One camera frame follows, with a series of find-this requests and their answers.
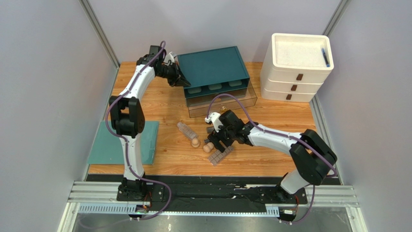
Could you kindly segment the teal drawer cabinet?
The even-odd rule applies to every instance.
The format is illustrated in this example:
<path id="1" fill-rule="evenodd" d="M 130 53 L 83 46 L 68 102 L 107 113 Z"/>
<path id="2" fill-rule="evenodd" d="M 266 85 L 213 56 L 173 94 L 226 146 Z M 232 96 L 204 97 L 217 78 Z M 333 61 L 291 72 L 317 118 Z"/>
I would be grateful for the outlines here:
<path id="1" fill-rule="evenodd" d="M 246 89 L 250 75 L 237 46 L 186 53 L 177 56 L 190 87 L 186 99 Z"/>

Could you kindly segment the clear plastic bottle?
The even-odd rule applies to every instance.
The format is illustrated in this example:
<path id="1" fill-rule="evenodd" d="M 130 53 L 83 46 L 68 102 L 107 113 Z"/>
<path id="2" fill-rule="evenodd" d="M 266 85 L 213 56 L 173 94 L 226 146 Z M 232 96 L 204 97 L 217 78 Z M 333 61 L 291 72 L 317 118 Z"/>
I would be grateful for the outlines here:
<path id="1" fill-rule="evenodd" d="M 188 125 L 182 122 L 177 123 L 177 127 L 180 132 L 182 132 L 189 140 L 193 140 L 198 137 L 197 133 L 195 133 Z"/>

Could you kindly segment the liquid foundation bottle dark cap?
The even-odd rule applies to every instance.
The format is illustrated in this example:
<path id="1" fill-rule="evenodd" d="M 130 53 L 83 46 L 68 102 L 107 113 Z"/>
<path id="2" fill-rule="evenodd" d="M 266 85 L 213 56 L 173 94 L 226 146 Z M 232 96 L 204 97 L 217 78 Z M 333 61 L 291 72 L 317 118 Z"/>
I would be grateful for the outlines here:
<path id="1" fill-rule="evenodd" d="M 207 127 L 206 132 L 207 132 L 208 134 L 210 134 L 210 133 L 213 132 L 213 130 L 214 130 L 214 127 Z"/>

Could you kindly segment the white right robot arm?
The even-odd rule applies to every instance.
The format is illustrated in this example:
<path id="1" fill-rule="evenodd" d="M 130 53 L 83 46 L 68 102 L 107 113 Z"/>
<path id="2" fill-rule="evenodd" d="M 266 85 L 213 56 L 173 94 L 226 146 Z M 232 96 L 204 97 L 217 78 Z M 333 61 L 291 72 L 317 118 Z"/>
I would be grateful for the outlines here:
<path id="1" fill-rule="evenodd" d="M 304 133 L 285 132 L 252 120 L 245 123 L 231 110 L 223 114 L 212 112 L 205 117 L 205 122 L 214 127 L 208 139 L 220 152 L 238 142 L 289 155 L 293 159 L 295 170 L 287 173 L 279 184 L 281 190 L 288 194 L 294 194 L 308 185 L 319 186 L 330 171 L 336 171 L 336 154 L 314 130 L 307 129 Z"/>

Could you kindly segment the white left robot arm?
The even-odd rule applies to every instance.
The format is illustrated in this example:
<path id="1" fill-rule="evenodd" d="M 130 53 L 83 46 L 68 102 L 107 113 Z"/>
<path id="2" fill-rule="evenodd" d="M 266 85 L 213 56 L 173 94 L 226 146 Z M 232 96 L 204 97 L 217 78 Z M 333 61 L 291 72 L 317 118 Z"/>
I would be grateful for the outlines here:
<path id="1" fill-rule="evenodd" d="M 140 145 L 141 133 L 146 123 L 141 98 L 147 87 L 156 76 L 167 79 L 172 87 L 190 86 L 176 58 L 173 52 L 164 58 L 155 58 L 153 55 L 140 58 L 128 85 L 118 96 L 111 96 L 109 100 L 111 121 L 107 126 L 110 133 L 121 140 L 125 162 L 125 171 L 119 186 L 121 196 L 141 199 L 147 193 Z"/>

